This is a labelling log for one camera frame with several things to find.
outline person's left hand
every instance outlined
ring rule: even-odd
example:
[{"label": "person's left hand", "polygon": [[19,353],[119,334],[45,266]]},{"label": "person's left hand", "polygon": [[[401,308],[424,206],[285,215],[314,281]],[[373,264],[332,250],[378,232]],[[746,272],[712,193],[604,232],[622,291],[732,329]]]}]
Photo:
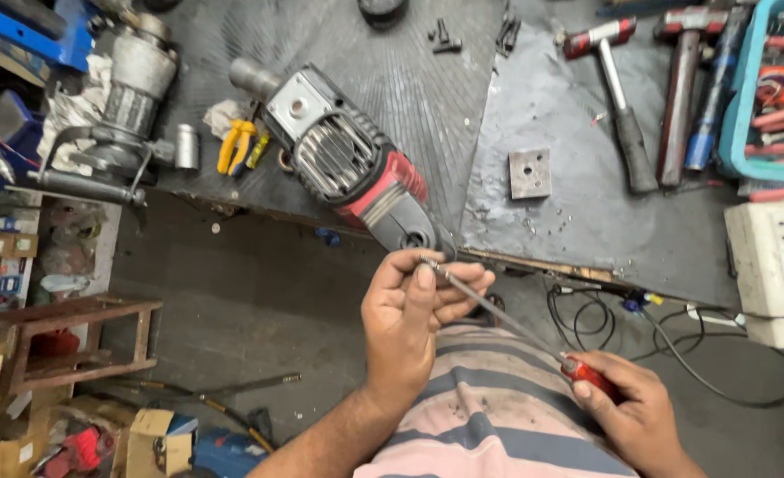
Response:
[{"label": "person's left hand", "polygon": [[[362,301],[368,357],[365,392],[378,406],[397,412],[406,410],[428,383],[436,356],[435,332],[477,304],[450,284],[437,288],[436,275],[421,264],[421,255],[443,259],[429,249],[389,254]],[[480,295],[495,279],[481,264],[443,267]]]}]

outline screwdriver shaft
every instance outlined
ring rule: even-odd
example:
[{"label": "screwdriver shaft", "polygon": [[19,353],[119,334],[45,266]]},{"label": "screwdriver shaft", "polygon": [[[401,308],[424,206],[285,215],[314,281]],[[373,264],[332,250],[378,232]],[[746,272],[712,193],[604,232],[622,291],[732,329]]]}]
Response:
[{"label": "screwdriver shaft", "polygon": [[489,300],[480,297],[480,294],[468,287],[465,282],[461,281],[456,276],[443,269],[438,262],[429,258],[428,256],[420,256],[419,259],[421,260],[422,264],[430,266],[430,268],[433,269],[437,275],[444,277],[450,283],[450,285],[460,289],[465,295],[471,297],[472,299],[477,300],[478,304],[480,304],[483,309],[489,310],[491,313],[495,314],[498,316],[498,318],[503,320],[507,325],[516,329],[516,332],[524,335],[525,339],[530,340],[536,348],[554,357],[558,362],[560,362],[560,365],[565,366],[567,370],[575,370],[577,364],[574,361],[571,361],[556,353],[550,346],[548,346],[548,343],[537,337],[534,332],[531,332],[527,328],[523,327],[522,324],[518,322],[518,320],[510,317],[503,310],[495,307],[495,305]]}]

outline red screwdriver handle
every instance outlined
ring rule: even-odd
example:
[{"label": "red screwdriver handle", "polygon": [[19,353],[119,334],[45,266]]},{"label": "red screwdriver handle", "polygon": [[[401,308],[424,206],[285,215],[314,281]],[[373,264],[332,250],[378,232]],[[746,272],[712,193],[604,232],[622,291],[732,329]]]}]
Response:
[{"label": "red screwdriver handle", "polygon": [[619,387],[605,378],[604,375],[599,374],[599,371],[593,370],[589,365],[583,362],[579,362],[575,359],[569,358],[569,360],[575,363],[575,370],[569,372],[566,370],[566,366],[561,366],[560,372],[563,372],[563,375],[566,377],[571,378],[573,384],[578,380],[586,380],[594,386],[599,387],[599,389],[607,394],[607,396],[610,397],[610,400],[612,400],[616,405],[619,405],[626,400],[626,398],[619,391]]}]

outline power strip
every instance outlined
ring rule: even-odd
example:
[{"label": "power strip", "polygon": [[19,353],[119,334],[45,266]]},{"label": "power strip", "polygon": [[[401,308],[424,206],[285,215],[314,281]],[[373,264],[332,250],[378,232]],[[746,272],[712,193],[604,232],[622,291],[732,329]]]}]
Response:
[{"label": "power strip", "polygon": [[[750,202],[725,211],[743,310],[784,316],[784,201]],[[784,319],[746,318],[749,338],[784,349]]]}]

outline screwdriver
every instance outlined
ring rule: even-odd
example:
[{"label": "screwdriver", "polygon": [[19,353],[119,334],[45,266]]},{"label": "screwdriver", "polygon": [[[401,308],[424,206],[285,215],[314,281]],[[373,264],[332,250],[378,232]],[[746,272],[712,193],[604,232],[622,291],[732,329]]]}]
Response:
[{"label": "screwdriver", "polygon": [[425,264],[433,269],[439,277],[444,277],[450,283],[450,285],[460,289],[465,295],[471,297],[472,299],[477,300],[478,304],[480,304],[483,309],[489,310],[501,318],[501,320],[503,320],[506,324],[509,324],[510,327],[516,329],[517,332],[524,335],[525,339],[529,340],[537,349],[540,349],[541,351],[546,352],[546,354],[554,357],[555,360],[560,362],[560,372],[562,372],[566,377],[569,377],[572,380],[572,383],[575,383],[579,380],[586,380],[594,386],[599,387],[599,389],[607,394],[607,396],[610,397],[610,400],[612,400],[616,405],[619,405],[625,401],[625,397],[622,396],[619,388],[614,385],[613,382],[605,378],[604,375],[601,375],[599,371],[593,370],[589,365],[583,362],[567,358],[556,353],[556,351],[554,351],[548,345],[548,343],[537,337],[534,332],[531,332],[527,328],[522,327],[518,320],[510,317],[503,310],[495,307],[495,305],[489,300],[480,297],[480,294],[468,287],[465,282],[461,281],[456,276],[443,269],[440,266],[440,263],[429,258],[428,256],[419,256],[419,260],[422,264]]}]

